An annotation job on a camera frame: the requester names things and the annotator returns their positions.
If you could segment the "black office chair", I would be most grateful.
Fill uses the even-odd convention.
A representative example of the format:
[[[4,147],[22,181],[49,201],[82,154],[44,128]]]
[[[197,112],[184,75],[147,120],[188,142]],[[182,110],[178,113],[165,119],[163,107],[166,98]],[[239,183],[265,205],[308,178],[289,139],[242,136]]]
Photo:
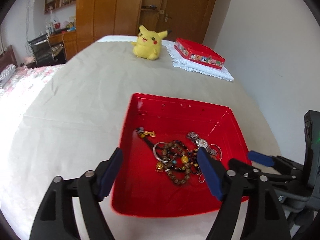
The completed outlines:
[[[27,42],[37,67],[66,63],[64,45],[62,43],[51,45],[48,35],[45,34]]]

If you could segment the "red tin box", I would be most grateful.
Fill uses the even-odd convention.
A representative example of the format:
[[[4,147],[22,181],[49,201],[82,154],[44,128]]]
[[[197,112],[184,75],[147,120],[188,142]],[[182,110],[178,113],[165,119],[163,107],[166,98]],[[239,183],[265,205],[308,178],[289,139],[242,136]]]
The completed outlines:
[[[156,133],[153,148],[136,128]],[[248,148],[229,107],[211,103],[135,93],[120,139],[123,164],[116,178],[111,205],[121,215],[170,218],[219,209],[197,162],[197,146],[186,135],[197,133],[217,144],[224,166],[232,158],[248,163]],[[156,172],[156,164],[164,164]]]

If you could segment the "black braided cord keychain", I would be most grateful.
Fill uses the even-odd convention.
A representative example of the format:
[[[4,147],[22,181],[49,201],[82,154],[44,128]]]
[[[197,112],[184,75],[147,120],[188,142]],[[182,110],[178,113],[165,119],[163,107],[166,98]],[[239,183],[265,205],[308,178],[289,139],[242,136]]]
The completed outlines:
[[[138,134],[138,137],[142,139],[149,148],[153,148],[154,144],[149,140],[149,138],[155,138],[156,133],[153,131],[145,131],[143,127],[136,128],[136,132]]]

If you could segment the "silver bangle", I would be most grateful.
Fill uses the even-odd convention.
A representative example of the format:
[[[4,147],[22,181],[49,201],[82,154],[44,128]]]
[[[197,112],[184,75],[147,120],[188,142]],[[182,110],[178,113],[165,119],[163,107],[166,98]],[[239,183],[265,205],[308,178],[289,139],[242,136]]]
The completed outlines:
[[[207,147],[207,152],[210,154],[210,156],[218,161],[222,160],[222,151],[221,148],[217,144],[210,144]]]

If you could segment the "wooden desk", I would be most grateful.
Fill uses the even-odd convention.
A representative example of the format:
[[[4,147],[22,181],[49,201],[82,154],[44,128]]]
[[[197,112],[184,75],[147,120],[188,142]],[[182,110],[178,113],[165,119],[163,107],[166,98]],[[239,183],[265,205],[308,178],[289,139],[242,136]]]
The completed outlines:
[[[76,40],[76,31],[67,31],[64,33],[52,35],[49,37],[51,45],[62,43],[65,51],[66,61],[69,61],[78,53]]]

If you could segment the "pink floral quilt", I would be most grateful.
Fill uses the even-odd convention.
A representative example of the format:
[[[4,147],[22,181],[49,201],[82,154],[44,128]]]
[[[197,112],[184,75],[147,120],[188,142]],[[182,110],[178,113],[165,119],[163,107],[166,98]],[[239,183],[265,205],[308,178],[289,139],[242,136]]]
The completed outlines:
[[[65,64],[39,68],[19,67],[16,73],[1,88],[1,98],[29,93],[32,89],[42,89]]]

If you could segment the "folded patterned cloth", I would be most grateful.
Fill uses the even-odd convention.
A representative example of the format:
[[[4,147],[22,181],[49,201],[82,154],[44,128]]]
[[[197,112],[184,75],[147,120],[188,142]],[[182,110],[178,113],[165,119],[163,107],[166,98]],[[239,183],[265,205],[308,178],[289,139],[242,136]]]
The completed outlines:
[[[10,78],[15,74],[16,66],[14,64],[7,65],[0,75],[0,88],[3,88]]]

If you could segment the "yellow Pikachu plush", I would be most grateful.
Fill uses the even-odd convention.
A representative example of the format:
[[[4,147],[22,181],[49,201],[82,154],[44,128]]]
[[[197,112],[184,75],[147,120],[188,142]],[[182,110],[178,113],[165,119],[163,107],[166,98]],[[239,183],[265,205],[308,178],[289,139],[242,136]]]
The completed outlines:
[[[131,42],[133,53],[136,57],[147,60],[158,59],[161,53],[162,40],[171,32],[171,30],[165,30],[157,33],[146,29],[144,25],[140,25],[136,42]]]

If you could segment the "red tin lid with pictures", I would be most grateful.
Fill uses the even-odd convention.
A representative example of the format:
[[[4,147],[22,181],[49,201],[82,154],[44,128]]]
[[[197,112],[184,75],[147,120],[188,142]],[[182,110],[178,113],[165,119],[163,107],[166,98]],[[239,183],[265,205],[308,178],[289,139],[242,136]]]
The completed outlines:
[[[175,49],[186,60],[221,70],[225,59],[209,47],[200,43],[176,38]]]

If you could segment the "wooden door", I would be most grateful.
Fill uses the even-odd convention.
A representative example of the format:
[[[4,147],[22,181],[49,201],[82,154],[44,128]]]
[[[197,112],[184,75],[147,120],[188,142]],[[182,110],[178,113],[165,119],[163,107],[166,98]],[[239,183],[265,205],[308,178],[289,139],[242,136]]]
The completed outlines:
[[[216,0],[163,0],[157,30],[169,30],[167,40],[180,37],[202,43]]]

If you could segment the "white lace cloth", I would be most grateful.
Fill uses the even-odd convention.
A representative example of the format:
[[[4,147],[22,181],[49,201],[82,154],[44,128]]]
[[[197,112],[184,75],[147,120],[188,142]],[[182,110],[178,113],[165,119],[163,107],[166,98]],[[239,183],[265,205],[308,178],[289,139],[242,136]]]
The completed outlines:
[[[234,81],[234,78],[225,66],[223,66],[222,69],[219,70],[199,63],[195,63],[188,59],[184,59],[181,56],[181,54],[176,50],[176,48],[174,47],[175,43],[172,41],[164,40],[162,41],[162,45],[166,47],[168,54],[171,56],[173,67],[181,68],[188,72],[196,72],[206,76],[216,77],[221,80],[226,80],[230,82]]]

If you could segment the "wooden wardrobe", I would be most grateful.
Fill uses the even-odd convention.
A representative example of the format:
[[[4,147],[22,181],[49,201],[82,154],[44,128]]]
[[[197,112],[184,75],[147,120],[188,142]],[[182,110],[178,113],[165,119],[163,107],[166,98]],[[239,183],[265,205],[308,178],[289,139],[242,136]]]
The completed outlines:
[[[76,0],[78,51],[106,35],[136,35],[139,25],[155,30],[162,0]]]

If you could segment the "small gold charm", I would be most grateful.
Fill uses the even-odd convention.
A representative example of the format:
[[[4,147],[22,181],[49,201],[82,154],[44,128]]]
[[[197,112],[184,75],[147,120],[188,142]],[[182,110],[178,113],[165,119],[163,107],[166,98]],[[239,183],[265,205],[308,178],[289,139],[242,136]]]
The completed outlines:
[[[156,172],[163,172],[164,164],[161,161],[158,161],[156,164]]]

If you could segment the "dark wooden headboard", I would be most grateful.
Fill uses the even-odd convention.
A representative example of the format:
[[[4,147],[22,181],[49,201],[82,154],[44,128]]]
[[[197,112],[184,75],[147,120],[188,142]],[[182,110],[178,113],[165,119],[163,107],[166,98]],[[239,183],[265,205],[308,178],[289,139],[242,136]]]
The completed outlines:
[[[9,45],[6,51],[1,55],[0,68],[3,70],[7,65],[14,64],[18,66],[12,45]]]

